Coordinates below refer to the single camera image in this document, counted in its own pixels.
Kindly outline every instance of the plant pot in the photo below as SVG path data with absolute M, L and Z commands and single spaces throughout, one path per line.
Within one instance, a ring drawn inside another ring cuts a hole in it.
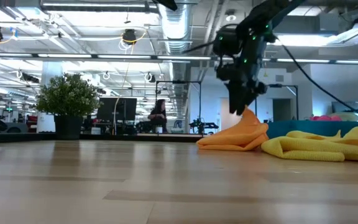
M 58 140 L 79 140 L 82 122 L 82 117 L 55 116 L 56 138 Z

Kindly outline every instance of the table surface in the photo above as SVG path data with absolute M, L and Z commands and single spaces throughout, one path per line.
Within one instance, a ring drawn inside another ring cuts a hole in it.
M 0 144 L 0 223 L 357 223 L 358 162 L 194 144 Z

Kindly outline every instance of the yellow cloth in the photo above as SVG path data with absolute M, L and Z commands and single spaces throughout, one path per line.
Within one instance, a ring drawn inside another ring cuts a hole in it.
M 292 131 L 262 144 L 262 150 L 282 159 L 343 162 L 358 161 L 358 127 L 343 138 Z
M 242 119 L 231 128 L 197 142 L 199 149 L 249 151 L 259 147 L 269 138 L 267 124 L 261 124 L 251 110 L 244 110 Z

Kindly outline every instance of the woman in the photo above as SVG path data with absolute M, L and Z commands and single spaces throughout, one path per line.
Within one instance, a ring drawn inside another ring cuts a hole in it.
M 147 117 L 150 119 L 152 126 L 161 126 L 164 133 L 167 132 L 167 114 L 165 113 L 165 100 L 157 100 L 155 108 L 152 110 L 150 115 Z

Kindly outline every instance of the potted plant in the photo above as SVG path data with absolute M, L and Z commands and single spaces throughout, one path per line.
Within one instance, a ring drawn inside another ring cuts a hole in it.
M 41 86 L 36 108 L 55 115 L 57 139 L 78 140 L 83 116 L 99 107 L 97 88 L 81 79 L 80 75 L 51 78 Z

